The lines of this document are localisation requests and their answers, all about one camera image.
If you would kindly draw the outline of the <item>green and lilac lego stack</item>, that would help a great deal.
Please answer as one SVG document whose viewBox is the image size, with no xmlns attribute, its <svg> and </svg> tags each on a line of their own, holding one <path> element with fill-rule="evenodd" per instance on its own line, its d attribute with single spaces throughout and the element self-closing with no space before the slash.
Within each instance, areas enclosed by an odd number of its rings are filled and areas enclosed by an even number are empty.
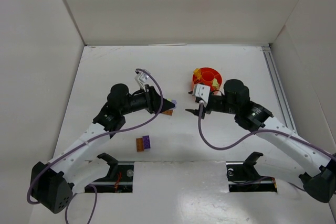
<svg viewBox="0 0 336 224">
<path fill-rule="evenodd" d="M 174 104 L 174 107 L 172 108 L 172 110 L 174 110 L 176 108 L 177 101 L 172 99 L 169 99 L 169 101 Z"/>
</svg>

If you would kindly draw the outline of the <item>yellow lego brick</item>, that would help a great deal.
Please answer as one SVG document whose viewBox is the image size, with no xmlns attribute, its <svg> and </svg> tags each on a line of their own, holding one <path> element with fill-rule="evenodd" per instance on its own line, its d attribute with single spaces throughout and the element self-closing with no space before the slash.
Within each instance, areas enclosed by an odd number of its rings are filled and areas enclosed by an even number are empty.
<svg viewBox="0 0 336 224">
<path fill-rule="evenodd" d="M 196 68 L 194 71 L 193 71 L 193 80 L 194 81 L 199 81 L 202 77 L 202 71 L 201 69 L 199 68 Z"/>
</svg>

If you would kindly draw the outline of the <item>light green lego brick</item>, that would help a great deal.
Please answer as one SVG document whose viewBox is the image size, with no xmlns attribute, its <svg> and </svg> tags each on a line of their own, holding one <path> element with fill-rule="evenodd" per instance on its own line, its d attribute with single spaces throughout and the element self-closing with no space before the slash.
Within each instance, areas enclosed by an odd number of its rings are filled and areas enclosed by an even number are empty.
<svg viewBox="0 0 336 224">
<path fill-rule="evenodd" d="M 214 89 L 219 89 L 220 88 L 220 82 L 218 82 L 218 80 L 215 79 L 215 78 L 213 79 L 212 87 Z"/>
</svg>

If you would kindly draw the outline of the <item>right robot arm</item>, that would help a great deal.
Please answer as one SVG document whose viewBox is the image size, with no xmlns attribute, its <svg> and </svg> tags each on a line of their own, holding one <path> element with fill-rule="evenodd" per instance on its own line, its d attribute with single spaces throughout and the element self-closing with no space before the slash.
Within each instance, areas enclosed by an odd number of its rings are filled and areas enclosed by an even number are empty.
<svg viewBox="0 0 336 224">
<path fill-rule="evenodd" d="M 229 150 L 250 136 L 266 140 L 293 161 L 279 161 L 260 152 L 251 153 L 240 165 L 244 178 L 239 181 L 248 185 L 249 178 L 261 181 L 273 177 L 302 188 L 315 200 L 328 203 L 335 194 L 335 155 L 312 145 L 295 131 L 282 124 L 271 111 L 250 99 L 249 88 L 237 79 L 224 83 L 224 91 L 216 95 L 209 86 L 196 84 L 190 94 L 199 104 L 197 110 L 189 110 L 201 120 L 206 114 L 219 112 L 234 115 L 235 122 L 248 134 L 235 143 L 216 147 L 200 131 L 203 142 L 214 150 Z"/>
</svg>

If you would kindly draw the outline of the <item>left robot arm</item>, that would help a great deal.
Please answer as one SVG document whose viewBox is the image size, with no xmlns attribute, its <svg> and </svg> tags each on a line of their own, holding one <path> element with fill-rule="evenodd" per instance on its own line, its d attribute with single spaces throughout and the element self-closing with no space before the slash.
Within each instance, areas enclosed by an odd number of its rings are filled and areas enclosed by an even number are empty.
<svg viewBox="0 0 336 224">
<path fill-rule="evenodd" d="M 96 180 L 116 175 L 119 162 L 98 150 L 117 133 L 126 131 L 125 115 L 146 110 L 157 116 L 174 107 L 175 103 L 163 98 L 159 88 L 147 84 L 130 94 L 125 84 L 115 84 L 83 135 L 57 157 L 34 165 L 27 202 L 42 204 L 54 214 L 61 212 L 74 194 L 84 192 Z"/>
</svg>

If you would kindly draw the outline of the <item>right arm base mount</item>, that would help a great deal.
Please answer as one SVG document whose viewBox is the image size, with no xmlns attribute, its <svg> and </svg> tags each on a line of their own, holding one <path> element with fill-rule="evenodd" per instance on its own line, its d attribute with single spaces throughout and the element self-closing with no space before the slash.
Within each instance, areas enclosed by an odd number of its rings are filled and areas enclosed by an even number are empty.
<svg viewBox="0 0 336 224">
<path fill-rule="evenodd" d="M 253 152 L 244 161 L 226 163 L 230 193 L 276 193 L 278 191 L 274 178 L 260 176 L 255 169 L 256 162 L 262 156 L 260 152 Z"/>
</svg>

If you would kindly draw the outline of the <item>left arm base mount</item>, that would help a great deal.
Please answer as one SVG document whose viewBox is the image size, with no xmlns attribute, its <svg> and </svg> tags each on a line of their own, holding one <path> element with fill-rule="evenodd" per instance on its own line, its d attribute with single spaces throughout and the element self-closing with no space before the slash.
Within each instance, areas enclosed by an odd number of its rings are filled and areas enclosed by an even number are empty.
<svg viewBox="0 0 336 224">
<path fill-rule="evenodd" d="M 107 153 L 97 156 L 109 165 L 106 175 L 93 181 L 98 193 L 132 193 L 134 162 L 118 161 Z"/>
</svg>

